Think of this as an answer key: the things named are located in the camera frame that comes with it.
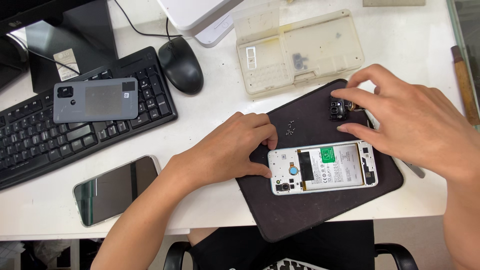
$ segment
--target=person's left hand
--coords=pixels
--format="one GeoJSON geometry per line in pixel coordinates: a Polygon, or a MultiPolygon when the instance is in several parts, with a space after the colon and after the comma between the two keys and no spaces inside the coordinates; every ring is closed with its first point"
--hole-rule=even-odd
{"type": "Polygon", "coordinates": [[[197,145],[173,156],[162,173],[174,173],[194,189],[245,175],[271,178],[270,169],[249,156],[259,144],[275,149],[277,141],[268,115],[236,112],[197,145]]]}

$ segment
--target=wooden handle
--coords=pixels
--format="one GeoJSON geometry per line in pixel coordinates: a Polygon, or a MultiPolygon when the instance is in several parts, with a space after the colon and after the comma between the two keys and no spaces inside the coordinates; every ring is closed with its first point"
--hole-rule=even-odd
{"type": "Polygon", "coordinates": [[[477,105],[475,104],[475,97],[473,96],[473,88],[470,83],[467,65],[465,64],[465,61],[463,61],[458,46],[452,47],[452,54],[455,62],[456,79],[458,81],[458,87],[460,88],[460,94],[462,95],[467,120],[471,125],[478,125],[480,124],[480,118],[477,111],[477,105]]]}

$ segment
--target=black keyboard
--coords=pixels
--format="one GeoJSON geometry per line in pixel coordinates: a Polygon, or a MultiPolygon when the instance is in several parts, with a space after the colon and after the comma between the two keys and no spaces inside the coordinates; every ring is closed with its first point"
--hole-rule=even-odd
{"type": "Polygon", "coordinates": [[[0,190],[75,162],[178,117],[156,51],[147,47],[70,81],[135,77],[133,120],[53,122],[53,89],[0,112],[0,190]]]}

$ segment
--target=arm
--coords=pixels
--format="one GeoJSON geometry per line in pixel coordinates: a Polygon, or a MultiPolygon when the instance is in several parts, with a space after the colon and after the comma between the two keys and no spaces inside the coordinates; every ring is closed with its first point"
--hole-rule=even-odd
{"type": "Polygon", "coordinates": [[[108,233],[92,270],[145,270],[155,258],[177,204],[201,186],[247,174],[272,177],[249,155],[260,143],[275,149],[278,137],[266,114],[235,113],[189,150],[173,156],[108,233]]]}
{"type": "Polygon", "coordinates": [[[480,269],[480,134],[436,88],[410,85],[380,65],[352,75],[332,96],[368,109],[380,128],[338,127],[379,151],[447,180],[445,242],[459,270],[480,269]],[[370,80],[374,94],[357,88],[370,80]]]}

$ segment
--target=smartphone frame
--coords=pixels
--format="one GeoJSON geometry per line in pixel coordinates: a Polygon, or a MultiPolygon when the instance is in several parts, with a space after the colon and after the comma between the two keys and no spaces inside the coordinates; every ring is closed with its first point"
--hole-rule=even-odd
{"type": "MultiPolygon", "coordinates": [[[[360,163],[361,163],[361,157],[362,157],[362,155],[365,155],[365,153],[363,153],[363,150],[361,148],[359,148],[358,145],[357,145],[357,148],[358,148],[358,151],[359,151],[359,158],[360,158],[360,163]]],[[[271,151],[268,152],[267,159],[268,159],[269,168],[272,170],[272,178],[270,178],[270,186],[272,188],[272,193],[276,196],[293,195],[293,194],[308,194],[308,193],[314,193],[314,192],[325,192],[325,191],[354,189],[354,188],[366,188],[366,187],[373,187],[373,186],[376,186],[378,184],[377,167],[376,167],[376,164],[375,164],[375,157],[373,155],[372,145],[363,141],[363,140],[353,140],[353,141],[336,142],[336,143],[328,143],[328,144],[320,144],[320,145],[310,145],[310,146],[289,147],[289,148],[276,149],[276,150],[271,150],[271,151]],[[362,173],[362,180],[363,180],[362,185],[332,187],[332,188],[324,188],[324,189],[316,189],[316,190],[303,190],[301,188],[301,186],[299,185],[300,191],[298,191],[298,192],[297,191],[291,192],[290,188],[287,191],[283,191],[283,190],[282,191],[277,191],[276,190],[276,185],[277,185],[276,181],[277,180],[281,181],[280,182],[281,185],[288,184],[290,186],[290,184],[294,184],[295,187],[297,187],[296,183],[302,182],[302,177],[301,177],[301,169],[300,169],[299,159],[298,159],[297,155],[295,155],[295,157],[294,157],[295,167],[298,169],[298,173],[295,174],[295,175],[289,174],[289,172],[287,170],[285,170],[285,173],[280,173],[280,174],[277,173],[276,174],[276,172],[272,169],[272,166],[273,166],[273,163],[276,160],[281,159],[281,158],[278,158],[278,157],[273,158],[272,155],[281,157],[282,154],[286,154],[285,152],[291,151],[291,150],[294,150],[295,153],[297,153],[297,150],[307,150],[307,149],[310,149],[310,148],[339,146],[339,145],[358,144],[358,143],[366,143],[368,145],[369,153],[371,153],[369,158],[371,159],[371,161],[373,163],[373,171],[374,171],[374,177],[375,177],[375,182],[373,184],[366,184],[365,171],[363,169],[363,166],[361,166],[361,173],[362,173]],[[282,175],[282,177],[281,177],[282,179],[276,178],[276,176],[279,176],[279,175],[282,175]],[[289,179],[292,179],[292,178],[294,179],[293,183],[286,182],[286,180],[289,180],[289,179]]]]}
{"type": "Polygon", "coordinates": [[[95,176],[95,177],[92,177],[92,178],[90,178],[90,179],[88,179],[88,180],[85,180],[85,181],[83,181],[83,182],[81,182],[81,183],[78,183],[78,184],[76,184],[76,185],[73,187],[73,189],[72,189],[73,200],[74,200],[75,206],[76,206],[76,208],[77,208],[78,216],[80,217],[80,223],[82,224],[83,227],[85,227],[85,228],[90,228],[90,227],[96,226],[96,225],[98,225],[98,224],[100,224],[100,223],[107,222],[107,221],[109,221],[110,219],[116,218],[116,217],[120,216],[120,215],[123,214],[123,213],[120,213],[120,214],[118,214],[118,215],[115,215],[115,216],[113,216],[113,217],[110,217],[110,218],[108,218],[108,219],[106,219],[106,220],[104,220],[104,221],[99,221],[99,222],[97,222],[97,223],[95,223],[95,224],[92,224],[92,225],[90,225],[90,226],[86,226],[86,225],[84,224],[83,220],[82,220],[82,216],[80,215],[80,209],[78,208],[77,198],[75,197],[75,188],[76,188],[77,186],[81,185],[81,184],[84,184],[84,183],[86,183],[86,182],[88,182],[88,181],[91,181],[91,180],[93,180],[93,179],[96,179],[96,178],[98,178],[98,177],[100,177],[100,176],[102,176],[102,175],[104,175],[104,174],[106,174],[106,173],[109,173],[109,172],[111,172],[111,171],[114,171],[114,170],[116,170],[116,169],[118,169],[118,168],[120,168],[120,167],[123,167],[123,166],[125,166],[125,165],[131,164],[131,163],[133,163],[133,162],[135,162],[135,161],[137,161],[137,160],[143,159],[143,158],[145,158],[145,157],[149,157],[149,158],[152,159],[153,164],[154,164],[154,167],[155,167],[155,170],[156,170],[156,174],[159,175],[162,170],[160,169],[160,165],[158,164],[158,160],[156,159],[156,157],[153,156],[153,155],[144,155],[144,156],[141,156],[141,157],[139,157],[139,158],[137,158],[137,159],[134,159],[134,160],[132,160],[132,161],[129,161],[129,162],[125,163],[125,164],[122,164],[122,165],[120,165],[120,166],[118,166],[118,167],[115,167],[115,168],[113,168],[113,169],[111,169],[111,170],[109,170],[109,171],[106,171],[106,172],[104,172],[104,173],[102,173],[102,174],[99,174],[99,175],[97,175],[97,176],[95,176]]]}

